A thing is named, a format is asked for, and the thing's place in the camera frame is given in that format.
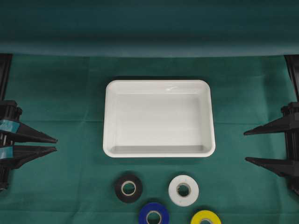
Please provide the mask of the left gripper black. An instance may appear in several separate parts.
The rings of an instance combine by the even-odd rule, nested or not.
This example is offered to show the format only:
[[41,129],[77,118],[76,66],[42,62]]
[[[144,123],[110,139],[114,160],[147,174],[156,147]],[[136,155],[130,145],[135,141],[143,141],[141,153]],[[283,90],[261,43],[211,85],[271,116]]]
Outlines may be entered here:
[[15,142],[57,143],[54,139],[19,122],[22,109],[13,100],[0,102],[0,188],[8,188],[9,172],[25,163],[57,151],[55,147],[16,146]]

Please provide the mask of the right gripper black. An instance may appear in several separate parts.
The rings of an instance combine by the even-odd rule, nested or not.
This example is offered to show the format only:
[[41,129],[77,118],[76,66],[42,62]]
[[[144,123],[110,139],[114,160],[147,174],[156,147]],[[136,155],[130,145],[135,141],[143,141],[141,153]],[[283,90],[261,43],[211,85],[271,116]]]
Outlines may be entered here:
[[281,109],[283,117],[244,132],[244,135],[285,133],[286,160],[246,157],[245,160],[288,179],[288,187],[299,194],[299,103]]

